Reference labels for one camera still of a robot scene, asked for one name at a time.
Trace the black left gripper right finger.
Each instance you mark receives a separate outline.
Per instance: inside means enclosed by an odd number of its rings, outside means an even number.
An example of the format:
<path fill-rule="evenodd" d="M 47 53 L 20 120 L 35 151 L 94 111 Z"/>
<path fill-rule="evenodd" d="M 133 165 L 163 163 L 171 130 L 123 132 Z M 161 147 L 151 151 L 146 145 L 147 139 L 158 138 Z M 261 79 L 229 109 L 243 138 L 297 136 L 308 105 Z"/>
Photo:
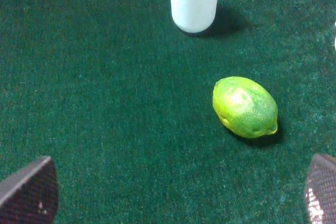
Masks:
<path fill-rule="evenodd" d="M 335 158 L 314 154 L 304 188 L 310 222 L 335 224 Z"/>

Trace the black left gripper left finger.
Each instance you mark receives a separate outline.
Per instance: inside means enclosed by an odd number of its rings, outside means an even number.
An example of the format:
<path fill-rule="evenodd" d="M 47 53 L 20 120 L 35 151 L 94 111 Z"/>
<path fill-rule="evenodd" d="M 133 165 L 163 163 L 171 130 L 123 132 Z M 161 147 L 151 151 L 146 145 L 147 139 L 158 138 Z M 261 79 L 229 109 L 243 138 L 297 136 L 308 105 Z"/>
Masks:
<path fill-rule="evenodd" d="M 56 167 L 41 156 L 1 182 L 1 223 L 53 223 L 59 204 Z"/>

